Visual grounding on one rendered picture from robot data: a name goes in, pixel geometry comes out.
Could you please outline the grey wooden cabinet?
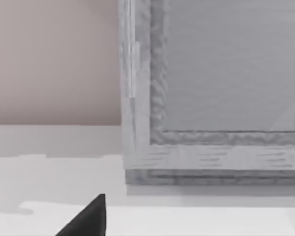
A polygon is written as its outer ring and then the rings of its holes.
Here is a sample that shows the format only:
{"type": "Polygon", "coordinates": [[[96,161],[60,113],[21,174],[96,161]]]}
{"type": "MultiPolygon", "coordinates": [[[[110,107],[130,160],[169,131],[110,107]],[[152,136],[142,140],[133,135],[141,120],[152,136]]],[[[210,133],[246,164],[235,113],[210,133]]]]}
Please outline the grey wooden cabinet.
{"type": "Polygon", "coordinates": [[[295,185],[295,0],[118,0],[125,181],[295,185]]]}

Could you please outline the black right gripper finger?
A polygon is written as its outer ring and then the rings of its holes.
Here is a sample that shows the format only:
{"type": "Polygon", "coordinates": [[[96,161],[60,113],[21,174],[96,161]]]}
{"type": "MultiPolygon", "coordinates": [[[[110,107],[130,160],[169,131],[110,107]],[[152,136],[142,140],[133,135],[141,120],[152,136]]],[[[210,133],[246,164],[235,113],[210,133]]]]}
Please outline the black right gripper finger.
{"type": "Polygon", "coordinates": [[[55,236],[106,236],[106,195],[99,194],[55,236]]]}

